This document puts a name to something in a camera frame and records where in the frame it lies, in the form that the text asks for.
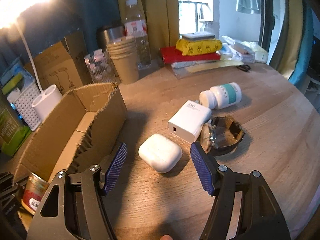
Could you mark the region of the brown strap wristwatch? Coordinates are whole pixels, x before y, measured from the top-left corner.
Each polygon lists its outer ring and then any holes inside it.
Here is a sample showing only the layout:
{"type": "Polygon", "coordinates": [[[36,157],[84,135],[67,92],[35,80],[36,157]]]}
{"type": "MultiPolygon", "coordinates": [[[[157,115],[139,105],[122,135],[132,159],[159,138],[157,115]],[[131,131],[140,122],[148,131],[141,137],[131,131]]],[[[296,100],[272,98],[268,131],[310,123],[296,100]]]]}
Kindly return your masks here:
{"type": "Polygon", "coordinates": [[[215,156],[232,152],[245,135],[241,125],[231,116],[216,116],[203,126],[200,145],[206,154],[215,156]]]}

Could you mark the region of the white earbuds case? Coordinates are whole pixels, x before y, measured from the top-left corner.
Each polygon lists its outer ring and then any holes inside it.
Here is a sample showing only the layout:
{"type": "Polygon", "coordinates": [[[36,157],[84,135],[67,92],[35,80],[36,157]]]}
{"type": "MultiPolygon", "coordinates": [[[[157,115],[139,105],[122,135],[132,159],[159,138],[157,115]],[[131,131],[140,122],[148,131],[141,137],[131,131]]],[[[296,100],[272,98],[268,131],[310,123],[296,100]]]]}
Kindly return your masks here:
{"type": "Polygon", "coordinates": [[[178,163],[182,149],[161,134],[153,134],[138,149],[146,164],[159,173],[167,173],[178,163]]]}

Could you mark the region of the white 33W charger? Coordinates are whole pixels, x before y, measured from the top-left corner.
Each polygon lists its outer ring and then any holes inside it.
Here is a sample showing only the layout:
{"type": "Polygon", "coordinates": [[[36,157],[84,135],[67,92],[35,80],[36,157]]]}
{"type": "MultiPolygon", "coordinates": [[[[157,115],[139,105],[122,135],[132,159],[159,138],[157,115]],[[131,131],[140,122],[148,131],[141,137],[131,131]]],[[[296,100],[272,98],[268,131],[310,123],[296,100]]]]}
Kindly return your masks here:
{"type": "Polygon", "coordinates": [[[188,100],[168,121],[168,130],[192,144],[201,133],[203,124],[209,120],[212,110],[188,100]]]}

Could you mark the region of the red gold tin can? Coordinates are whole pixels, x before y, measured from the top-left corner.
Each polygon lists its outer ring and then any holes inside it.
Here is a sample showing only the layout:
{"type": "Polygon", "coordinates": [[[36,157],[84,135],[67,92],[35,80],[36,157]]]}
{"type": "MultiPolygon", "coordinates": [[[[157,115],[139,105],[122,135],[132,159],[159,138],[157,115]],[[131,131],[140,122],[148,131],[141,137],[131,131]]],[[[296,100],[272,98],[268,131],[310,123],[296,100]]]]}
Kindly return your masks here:
{"type": "Polygon", "coordinates": [[[21,204],[32,215],[35,215],[48,186],[49,183],[35,173],[31,172],[29,174],[21,204]]]}

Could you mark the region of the black phone stand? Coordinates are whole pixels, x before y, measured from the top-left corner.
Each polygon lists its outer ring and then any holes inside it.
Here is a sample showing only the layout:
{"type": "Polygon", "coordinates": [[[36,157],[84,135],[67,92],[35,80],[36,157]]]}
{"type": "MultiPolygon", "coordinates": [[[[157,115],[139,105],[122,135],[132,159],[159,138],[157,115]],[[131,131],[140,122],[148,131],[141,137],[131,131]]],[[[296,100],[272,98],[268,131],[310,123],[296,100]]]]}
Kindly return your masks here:
{"type": "Polygon", "coordinates": [[[1,211],[7,218],[21,207],[22,187],[19,183],[13,183],[13,177],[10,172],[1,173],[1,211]]]}

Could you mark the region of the open cardboard box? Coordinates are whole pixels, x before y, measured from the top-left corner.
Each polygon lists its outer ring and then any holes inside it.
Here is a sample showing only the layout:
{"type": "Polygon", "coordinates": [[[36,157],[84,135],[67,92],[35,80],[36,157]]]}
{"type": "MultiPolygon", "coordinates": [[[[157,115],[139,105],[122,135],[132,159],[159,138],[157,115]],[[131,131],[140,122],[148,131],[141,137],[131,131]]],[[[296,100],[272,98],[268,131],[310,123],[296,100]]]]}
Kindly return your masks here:
{"type": "Polygon", "coordinates": [[[112,152],[127,109],[117,83],[68,91],[23,145],[14,181],[31,173],[51,182],[60,170],[84,171],[112,152]]]}

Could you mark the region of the green tea package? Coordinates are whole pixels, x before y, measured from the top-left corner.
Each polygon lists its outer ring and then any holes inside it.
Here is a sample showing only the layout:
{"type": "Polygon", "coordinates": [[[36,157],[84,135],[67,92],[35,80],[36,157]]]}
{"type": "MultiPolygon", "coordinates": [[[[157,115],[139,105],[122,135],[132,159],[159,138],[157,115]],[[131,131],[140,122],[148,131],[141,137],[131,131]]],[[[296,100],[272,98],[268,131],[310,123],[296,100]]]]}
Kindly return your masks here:
{"type": "Polygon", "coordinates": [[[0,113],[1,153],[13,157],[31,134],[31,129],[23,124],[2,92],[0,113]]]}

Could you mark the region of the white plastic basket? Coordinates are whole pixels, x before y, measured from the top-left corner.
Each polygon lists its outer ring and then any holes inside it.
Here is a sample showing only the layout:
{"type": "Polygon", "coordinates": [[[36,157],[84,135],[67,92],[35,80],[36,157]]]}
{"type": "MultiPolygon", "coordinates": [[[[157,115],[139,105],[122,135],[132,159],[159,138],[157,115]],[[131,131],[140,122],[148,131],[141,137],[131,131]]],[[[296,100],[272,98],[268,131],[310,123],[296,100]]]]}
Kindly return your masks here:
{"type": "Polygon", "coordinates": [[[28,84],[25,88],[18,87],[13,90],[15,92],[13,104],[23,120],[27,123],[32,131],[35,131],[41,124],[41,119],[32,107],[33,101],[40,95],[40,90],[35,81],[28,84]]]}

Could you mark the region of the white pill bottle teal label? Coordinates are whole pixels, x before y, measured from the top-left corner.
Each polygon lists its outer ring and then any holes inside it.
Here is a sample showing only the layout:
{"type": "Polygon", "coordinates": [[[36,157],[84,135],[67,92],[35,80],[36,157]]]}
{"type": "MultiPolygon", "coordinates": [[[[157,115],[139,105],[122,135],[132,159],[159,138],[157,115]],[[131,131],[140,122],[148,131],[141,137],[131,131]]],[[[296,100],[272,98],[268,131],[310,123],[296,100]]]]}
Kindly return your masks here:
{"type": "Polygon", "coordinates": [[[224,109],[236,105],[241,100],[242,91],[235,82],[213,86],[199,94],[200,104],[210,109],[224,109]]]}

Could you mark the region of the green yellow sponge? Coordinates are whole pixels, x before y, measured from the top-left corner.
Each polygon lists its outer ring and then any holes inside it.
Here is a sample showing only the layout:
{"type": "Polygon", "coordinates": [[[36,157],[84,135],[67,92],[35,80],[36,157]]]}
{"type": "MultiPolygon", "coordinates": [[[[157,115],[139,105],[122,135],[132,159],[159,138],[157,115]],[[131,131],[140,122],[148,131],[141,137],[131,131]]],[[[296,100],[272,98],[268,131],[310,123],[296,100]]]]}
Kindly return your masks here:
{"type": "Polygon", "coordinates": [[[21,90],[23,86],[24,86],[23,74],[18,73],[2,87],[2,93],[4,95],[8,95],[15,88],[19,88],[21,90]]]}

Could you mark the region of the black scissors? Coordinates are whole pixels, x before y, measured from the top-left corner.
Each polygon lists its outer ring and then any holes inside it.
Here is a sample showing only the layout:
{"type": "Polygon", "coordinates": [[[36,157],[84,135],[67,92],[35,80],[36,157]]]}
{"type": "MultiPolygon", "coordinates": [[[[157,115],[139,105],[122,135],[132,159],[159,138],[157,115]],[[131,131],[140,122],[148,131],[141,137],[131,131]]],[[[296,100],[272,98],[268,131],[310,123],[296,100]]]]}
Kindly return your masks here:
{"type": "Polygon", "coordinates": [[[247,64],[238,65],[238,66],[236,66],[236,68],[238,68],[239,70],[241,70],[243,72],[250,72],[251,71],[251,67],[247,64]]]}

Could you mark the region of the clear jar with stickers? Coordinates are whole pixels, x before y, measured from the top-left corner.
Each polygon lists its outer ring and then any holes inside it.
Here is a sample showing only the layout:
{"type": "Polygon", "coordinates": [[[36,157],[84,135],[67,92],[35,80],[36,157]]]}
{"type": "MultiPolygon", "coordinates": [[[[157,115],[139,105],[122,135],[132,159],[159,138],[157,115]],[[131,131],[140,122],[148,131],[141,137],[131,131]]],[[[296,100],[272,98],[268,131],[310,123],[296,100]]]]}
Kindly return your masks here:
{"type": "Polygon", "coordinates": [[[94,83],[116,81],[112,62],[102,49],[86,55],[84,61],[94,83]]]}

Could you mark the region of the brown cardboard carton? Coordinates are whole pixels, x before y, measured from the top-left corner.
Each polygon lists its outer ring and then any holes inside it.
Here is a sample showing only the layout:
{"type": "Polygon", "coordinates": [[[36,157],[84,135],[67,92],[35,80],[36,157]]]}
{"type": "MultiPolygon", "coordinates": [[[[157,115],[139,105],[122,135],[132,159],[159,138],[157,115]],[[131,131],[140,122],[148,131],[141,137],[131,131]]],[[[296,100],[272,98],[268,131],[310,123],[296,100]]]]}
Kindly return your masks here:
{"type": "Polygon", "coordinates": [[[84,61],[87,55],[83,33],[76,31],[34,57],[43,89],[56,85],[61,94],[92,83],[84,61]]]}

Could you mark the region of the yellow envelope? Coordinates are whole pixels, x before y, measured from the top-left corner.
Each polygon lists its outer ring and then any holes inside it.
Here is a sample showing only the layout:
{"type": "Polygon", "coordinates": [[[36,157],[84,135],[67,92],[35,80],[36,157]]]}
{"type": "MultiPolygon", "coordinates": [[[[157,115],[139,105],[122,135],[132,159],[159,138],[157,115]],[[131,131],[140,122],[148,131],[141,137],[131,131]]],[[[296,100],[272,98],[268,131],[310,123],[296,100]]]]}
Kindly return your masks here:
{"type": "Polygon", "coordinates": [[[199,74],[202,72],[207,72],[209,70],[225,68],[225,67],[236,67],[240,65],[243,65],[241,61],[222,60],[222,61],[196,64],[194,66],[189,66],[189,67],[184,67],[179,69],[172,68],[172,71],[178,79],[181,79],[189,75],[199,74]]]}

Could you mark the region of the white boxes pile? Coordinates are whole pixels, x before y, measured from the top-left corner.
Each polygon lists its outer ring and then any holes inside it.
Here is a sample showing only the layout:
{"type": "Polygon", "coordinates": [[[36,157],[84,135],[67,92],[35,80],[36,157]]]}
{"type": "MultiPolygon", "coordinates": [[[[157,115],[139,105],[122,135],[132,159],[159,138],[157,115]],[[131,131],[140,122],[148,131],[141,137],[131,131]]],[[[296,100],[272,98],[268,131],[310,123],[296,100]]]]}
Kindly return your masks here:
{"type": "Polygon", "coordinates": [[[222,36],[222,48],[219,53],[224,57],[242,63],[267,63],[268,52],[257,42],[235,40],[222,36]]]}

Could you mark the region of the stack of paper cups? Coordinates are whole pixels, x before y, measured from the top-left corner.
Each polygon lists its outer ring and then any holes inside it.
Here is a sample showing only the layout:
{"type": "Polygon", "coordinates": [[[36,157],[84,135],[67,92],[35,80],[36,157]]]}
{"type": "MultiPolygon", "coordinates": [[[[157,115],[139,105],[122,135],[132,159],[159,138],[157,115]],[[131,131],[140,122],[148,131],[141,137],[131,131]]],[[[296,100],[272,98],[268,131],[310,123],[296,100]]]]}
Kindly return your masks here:
{"type": "Polygon", "coordinates": [[[127,85],[139,80],[137,45],[133,36],[108,42],[107,52],[123,84],[127,85]]]}

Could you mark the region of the yellow wet wipes pack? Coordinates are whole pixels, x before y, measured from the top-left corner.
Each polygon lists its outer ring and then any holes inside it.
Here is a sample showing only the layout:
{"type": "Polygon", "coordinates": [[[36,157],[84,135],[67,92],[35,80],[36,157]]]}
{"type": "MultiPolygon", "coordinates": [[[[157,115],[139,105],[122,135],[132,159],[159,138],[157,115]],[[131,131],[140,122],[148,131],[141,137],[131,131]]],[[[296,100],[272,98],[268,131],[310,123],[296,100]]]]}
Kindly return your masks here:
{"type": "Polygon", "coordinates": [[[182,52],[183,56],[196,56],[214,53],[222,48],[222,42],[217,39],[188,41],[179,39],[176,42],[176,49],[182,52]]]}

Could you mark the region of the steel thermos cup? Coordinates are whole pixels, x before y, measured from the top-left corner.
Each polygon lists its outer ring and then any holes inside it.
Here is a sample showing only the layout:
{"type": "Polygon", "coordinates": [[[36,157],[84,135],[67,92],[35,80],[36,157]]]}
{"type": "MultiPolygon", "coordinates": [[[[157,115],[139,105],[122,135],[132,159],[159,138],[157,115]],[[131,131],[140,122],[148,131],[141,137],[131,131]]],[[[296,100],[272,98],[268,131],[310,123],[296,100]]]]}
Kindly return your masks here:
{"type": "Polygon", "coordinates": [[[106,49],[108,43],[124,36],[125,30],[122,24],[104,25],[96,31],[97,44],[100,49],[106,49]]]}

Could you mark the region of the white device on wipes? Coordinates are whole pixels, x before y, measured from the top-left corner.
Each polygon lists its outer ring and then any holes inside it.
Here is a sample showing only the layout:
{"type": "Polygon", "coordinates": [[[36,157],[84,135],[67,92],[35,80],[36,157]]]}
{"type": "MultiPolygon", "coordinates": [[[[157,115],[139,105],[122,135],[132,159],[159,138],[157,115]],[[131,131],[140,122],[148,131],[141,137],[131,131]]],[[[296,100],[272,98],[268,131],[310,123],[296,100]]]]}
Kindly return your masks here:
{"type": "Polygon", "coordinates": [[[208,31],[197,31],[189,34],[182,34],[182,38],[188,41],[208,40],[215,38],[213,33],[208,31]]]}

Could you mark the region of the clear water bottle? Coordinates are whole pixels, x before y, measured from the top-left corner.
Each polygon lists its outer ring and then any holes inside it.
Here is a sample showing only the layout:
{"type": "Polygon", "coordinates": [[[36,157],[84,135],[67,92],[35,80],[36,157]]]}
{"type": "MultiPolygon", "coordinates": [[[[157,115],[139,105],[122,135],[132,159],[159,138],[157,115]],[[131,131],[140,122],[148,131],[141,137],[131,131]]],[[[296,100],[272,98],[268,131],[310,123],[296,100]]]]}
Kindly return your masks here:
{"type": "Polygon", "coordinates": [[[126,35],[133,36],[136,40],[138,68],[147,69],[151,65],[151,53],[146,20],[138,8],[137,0],[126,0],[125,5],[126,35]]]}

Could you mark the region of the white desk lamp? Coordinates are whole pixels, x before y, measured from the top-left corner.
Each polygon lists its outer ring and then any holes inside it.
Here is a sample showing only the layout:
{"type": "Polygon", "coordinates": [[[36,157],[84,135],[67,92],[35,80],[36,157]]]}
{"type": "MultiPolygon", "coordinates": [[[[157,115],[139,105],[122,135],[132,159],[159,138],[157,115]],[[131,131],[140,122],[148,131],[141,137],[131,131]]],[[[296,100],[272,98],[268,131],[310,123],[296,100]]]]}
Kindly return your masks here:
{"type": "Polygon", "coordinates": [[[44,121],[46,117],[52,112],[55,106],[62,99],[61,93],[57,90],[56,85],[51,85],[47,89],[43,89],[40,83],[40,79],[36,70],[33,56],[25,39],[22,28],[18,23],[18,18],[21,13],[26,11],[37,4],[49,3],[51,0],[1,0],[1,14],[4,16],[1,18],[1,28],[10,28],[12,25],[16,26],[16,29],[22,39],[27,55],[29,57],[37,86],[40,90],[40,95],[37,96],[31,103],[32,108],[37,113],[41,121],[44,121]]]}

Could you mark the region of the yellow curtain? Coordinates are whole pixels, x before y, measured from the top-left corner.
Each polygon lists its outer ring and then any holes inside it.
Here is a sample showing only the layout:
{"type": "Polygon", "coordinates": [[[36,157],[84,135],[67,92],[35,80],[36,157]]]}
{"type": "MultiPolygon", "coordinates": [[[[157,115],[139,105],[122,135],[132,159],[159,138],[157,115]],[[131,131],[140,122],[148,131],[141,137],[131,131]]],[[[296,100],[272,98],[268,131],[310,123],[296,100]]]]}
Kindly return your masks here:
{"type": "MultiPolygon", "coordinates": [[[[125,19],[125,1],[118,0],[121,19],[125,19]]],[[[137,0],[138,9],[146,19],[151,58],[159,50],[175,46],[180,38],[178,0],[137,0]]]]}

